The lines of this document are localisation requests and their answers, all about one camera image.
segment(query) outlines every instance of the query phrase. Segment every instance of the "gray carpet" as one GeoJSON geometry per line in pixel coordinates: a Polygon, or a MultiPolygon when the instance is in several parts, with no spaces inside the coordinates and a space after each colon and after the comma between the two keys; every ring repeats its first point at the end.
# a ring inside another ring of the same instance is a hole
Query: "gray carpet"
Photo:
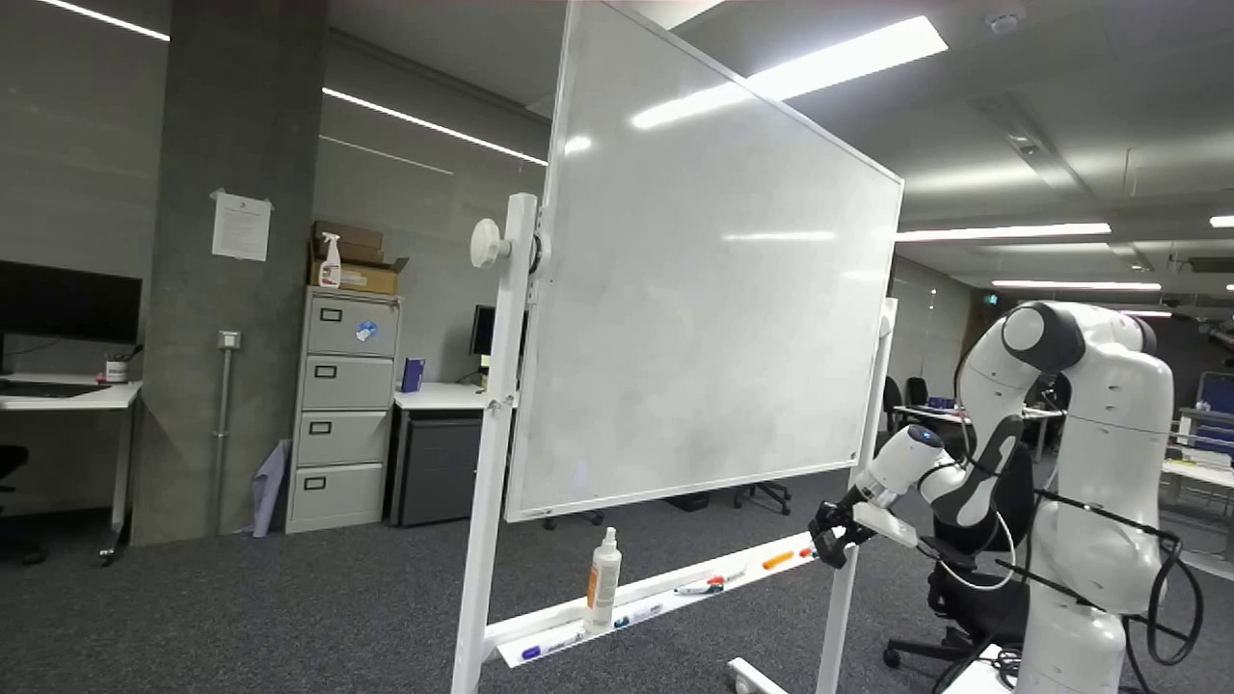
{"type": "MultiPolygon", "coordinates": [[[[702,514],[636,505],[619,526],[626,578],[798,533],[821,495],[798,495],[795,518],[768,505],[702,514]]],[[[43,568],[0,568],[5,694],[141,694],[141,690],[448,690],[466,526],[353,528],[276,541],[133,549],[101,572],[81,536],[49,536],[43,568]]],[[[501,541],[493,618],[583,591],[597,528],[524,526],[501,541]]],[[[843,657],[843,694],[916,694],[924,672],[887,672],[883,641],[933,641],[924,562],[883,544],[860,559],[860,595],[843,657]]],[[[1205,694],[1234,679],[1234,587],[1204,578],[1205,634],[1176,672],[1150,668],[1157,690],[1205,694]]],[[[750,659],[788,690],[808,690],[828,572],[730,595],[626,636],[524,672],[484,668],[493,694],[716,694],[725,664],[750,659]]]]}

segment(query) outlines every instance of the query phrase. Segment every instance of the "paper sign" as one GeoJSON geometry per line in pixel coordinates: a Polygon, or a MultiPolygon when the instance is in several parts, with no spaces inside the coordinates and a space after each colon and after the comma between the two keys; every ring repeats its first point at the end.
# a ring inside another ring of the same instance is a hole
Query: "paper sign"
{"type": "Polygon", "coordinates": [[[216,193],[213,253],[266,261],[271,212],[271,202],[216,193]]]}

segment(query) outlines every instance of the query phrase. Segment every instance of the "spray bottle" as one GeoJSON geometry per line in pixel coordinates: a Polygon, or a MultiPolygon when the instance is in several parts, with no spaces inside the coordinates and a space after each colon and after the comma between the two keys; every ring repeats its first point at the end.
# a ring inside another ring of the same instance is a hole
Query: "spray bottle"
{"type": "Polygon", "coordinates": [[[338,290],[342,284],[342,258],[338,258],[338,235],[320,230],[322,244],[322,261],[316,271],[320,290],[338,290]]]}
{"type": "Polygon", "coordinates": [[[594,549],[591,574],[587,574],[587,634],[612,627],[617,583],[619,583],[617,528],[605,528],[605,541],[594,549]]]}

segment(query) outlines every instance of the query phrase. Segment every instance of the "cardboard box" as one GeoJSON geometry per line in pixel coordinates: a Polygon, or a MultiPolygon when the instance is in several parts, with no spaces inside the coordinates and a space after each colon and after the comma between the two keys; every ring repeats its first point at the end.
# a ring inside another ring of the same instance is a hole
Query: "cardboard box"
{"type": "MultiPolygon", "coordinates": [[[[320,276],[320,258],[307,261],[307,284],[316,284],[316,276],[320,276]]],[[[397,271],[342,258],[342,292],[397,298],[397,271]]]]}
{"type": "Polygon", "coordinates": [[[327,220],[313,222],[313,258],[322,258],[320,230],[338,235],[342,267],[348,261],[362,261],[362,267],[380,267],[387,261],[380,230],[342,229],[342,222],[327,222],[327,220]]]}

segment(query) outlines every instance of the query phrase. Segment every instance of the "gray pillar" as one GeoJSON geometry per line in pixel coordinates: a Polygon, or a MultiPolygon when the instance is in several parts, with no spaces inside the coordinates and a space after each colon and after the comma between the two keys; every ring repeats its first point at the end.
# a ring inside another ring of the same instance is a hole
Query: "gray pillar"
{"type": "Polygon", "coordinates": [[[225,528],[291,427],[327,0],[177,0],[169,21],[133,544],[203,536],[216,333],[234,355],[225,528]],[[271,258],[213,253],[213,193],[273,202],[271,258]]]}

